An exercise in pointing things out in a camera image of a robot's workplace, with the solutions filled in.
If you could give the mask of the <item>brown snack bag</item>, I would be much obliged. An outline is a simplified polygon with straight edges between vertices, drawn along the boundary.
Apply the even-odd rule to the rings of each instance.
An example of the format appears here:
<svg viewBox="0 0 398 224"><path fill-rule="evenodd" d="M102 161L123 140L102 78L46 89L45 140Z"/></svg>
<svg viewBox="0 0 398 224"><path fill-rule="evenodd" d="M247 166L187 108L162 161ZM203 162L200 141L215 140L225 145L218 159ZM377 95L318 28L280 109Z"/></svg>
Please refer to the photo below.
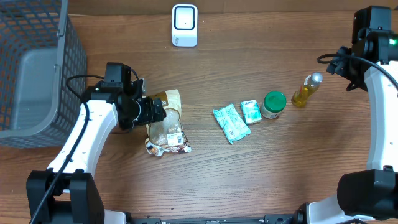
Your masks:
<svg viewBox="0 0 398 224"><path fill-rule="evenodd" d="M177 89L166 90L150 96L153 100L159 98L166 112L163 121L147 124L148 137L145 141L149 154L157 157L165 152L188 153L191 145L184 133L180 122L182 116L182 102Z"/></svg>

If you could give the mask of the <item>teal snack packet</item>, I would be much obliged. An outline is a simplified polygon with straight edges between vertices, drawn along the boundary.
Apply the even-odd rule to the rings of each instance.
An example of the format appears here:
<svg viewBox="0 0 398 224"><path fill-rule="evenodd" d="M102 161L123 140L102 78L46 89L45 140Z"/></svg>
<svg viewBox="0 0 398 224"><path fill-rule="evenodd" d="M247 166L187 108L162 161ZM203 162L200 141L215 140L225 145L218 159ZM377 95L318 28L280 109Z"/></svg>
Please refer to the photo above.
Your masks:
<svg viewBox="0 0 398 224"><path fill-rule="evenodd" d="M232 144L233 141L239 141L243 137L251 134L251 130L242 120L233 104L218 110L213 110L213 115L230 144Z"/></svg>

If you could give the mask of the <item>green lid jar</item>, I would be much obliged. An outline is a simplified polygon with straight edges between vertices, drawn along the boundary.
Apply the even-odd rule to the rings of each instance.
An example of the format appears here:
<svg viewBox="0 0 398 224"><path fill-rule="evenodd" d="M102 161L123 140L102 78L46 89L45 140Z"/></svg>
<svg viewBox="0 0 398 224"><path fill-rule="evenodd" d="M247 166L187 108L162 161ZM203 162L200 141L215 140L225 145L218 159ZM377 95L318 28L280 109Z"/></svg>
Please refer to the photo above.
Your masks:
<svg viewBox="0 0 398 224"><path fill-rule="evenodd" d="M270 91L264 98L260 108L261 114L267 119L277 118L287 104L285 95L280 91Z"/></svg>

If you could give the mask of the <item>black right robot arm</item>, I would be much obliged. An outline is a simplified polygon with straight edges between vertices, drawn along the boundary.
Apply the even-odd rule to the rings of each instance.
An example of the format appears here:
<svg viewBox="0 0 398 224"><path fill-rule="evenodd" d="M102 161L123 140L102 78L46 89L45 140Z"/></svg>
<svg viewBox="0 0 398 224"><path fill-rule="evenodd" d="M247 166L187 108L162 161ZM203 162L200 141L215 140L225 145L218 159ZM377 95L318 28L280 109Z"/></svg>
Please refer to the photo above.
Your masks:
<svg viewBox="0 0 398 224"><path fill-rule="evenodd" d="M317 58L327 72L350 81L346 91L369 95L371 145L366 169L343 175L336 195L303 204L289 223L366 223L397 218L397 34L391 9L354 14L352 46Z"/></svg>

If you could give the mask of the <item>tissue pack white green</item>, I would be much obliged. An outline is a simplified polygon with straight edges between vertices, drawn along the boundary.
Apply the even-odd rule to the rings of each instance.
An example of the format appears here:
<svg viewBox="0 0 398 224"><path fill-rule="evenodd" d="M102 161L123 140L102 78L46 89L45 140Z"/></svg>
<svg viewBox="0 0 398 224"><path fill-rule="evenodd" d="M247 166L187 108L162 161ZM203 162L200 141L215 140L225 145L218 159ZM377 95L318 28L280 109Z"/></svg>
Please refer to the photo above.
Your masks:
<svg viewBox="0 0 398 224"><path fill-rule="evenodd" d="M262 115L256 100L242 101L241 109L246 124L258 123L262 120Z"/></svg>

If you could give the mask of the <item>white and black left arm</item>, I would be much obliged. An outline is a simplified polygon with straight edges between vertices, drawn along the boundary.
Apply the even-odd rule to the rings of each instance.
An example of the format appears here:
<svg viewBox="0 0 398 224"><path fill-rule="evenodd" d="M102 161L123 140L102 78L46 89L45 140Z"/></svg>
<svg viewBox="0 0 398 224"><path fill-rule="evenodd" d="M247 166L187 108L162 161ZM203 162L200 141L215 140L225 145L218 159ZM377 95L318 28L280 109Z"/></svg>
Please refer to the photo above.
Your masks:
<svg viewBox="0 0 398 224"><path fill-rule="evenodd" d="M161 100L143 95L144 81L100 81L81 96L80 115L45 171L30 173L31 223L130 223L127 212L104 207L94 175L112 130L131 130L166 117Z"/></svg>

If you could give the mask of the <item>yellow oil bottle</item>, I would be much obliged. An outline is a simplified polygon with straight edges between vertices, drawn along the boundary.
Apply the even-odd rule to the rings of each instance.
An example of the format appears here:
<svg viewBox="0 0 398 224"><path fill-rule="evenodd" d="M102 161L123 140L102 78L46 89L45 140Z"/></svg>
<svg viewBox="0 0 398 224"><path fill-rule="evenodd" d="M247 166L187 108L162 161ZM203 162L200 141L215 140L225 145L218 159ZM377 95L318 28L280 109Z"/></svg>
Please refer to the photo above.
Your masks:
<svg viewBox="0 0 398 224"><path fill-rule="evenodd" d="M304 83L293 94L291 102L296 107L302 108L306 105L310 96L312 96L320 87L323 81L321 73L313 73L306 77Z"/></svg>

